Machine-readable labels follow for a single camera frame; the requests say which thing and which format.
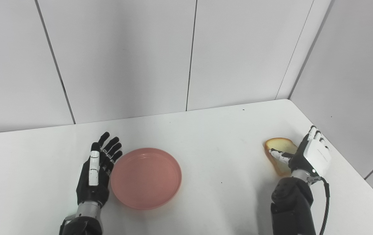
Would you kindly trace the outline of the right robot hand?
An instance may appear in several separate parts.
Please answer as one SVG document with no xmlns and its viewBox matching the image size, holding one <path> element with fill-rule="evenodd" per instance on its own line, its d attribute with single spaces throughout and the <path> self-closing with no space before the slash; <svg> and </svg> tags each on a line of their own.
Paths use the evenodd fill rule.
<svg viewBox="0 0 373 235">
<path fill-rule="evenodd" d="M 321 131 L 311 126 L 299 146 L 290 139 L 276 137 L 265 142 L 265 153 L 282 177 L 324 177 L 331 163 L 329 148 Z"/>
</svg>

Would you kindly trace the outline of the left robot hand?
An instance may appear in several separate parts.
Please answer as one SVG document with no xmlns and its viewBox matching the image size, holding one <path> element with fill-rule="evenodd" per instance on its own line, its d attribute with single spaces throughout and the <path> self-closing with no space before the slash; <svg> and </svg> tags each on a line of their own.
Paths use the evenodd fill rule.
<svg viewBox="0 0 373 235">
<path fill-rule="evenodd" d="M 105 132 L 91 145 L 88 160 L 83 164 L 76 187 L 77 204 L 96 202 L 103 207 L 109 198 L 109 179 L 115 163 L 122 156 L 122 144 L 118 137 L 112 138 Z"/>
</svg>

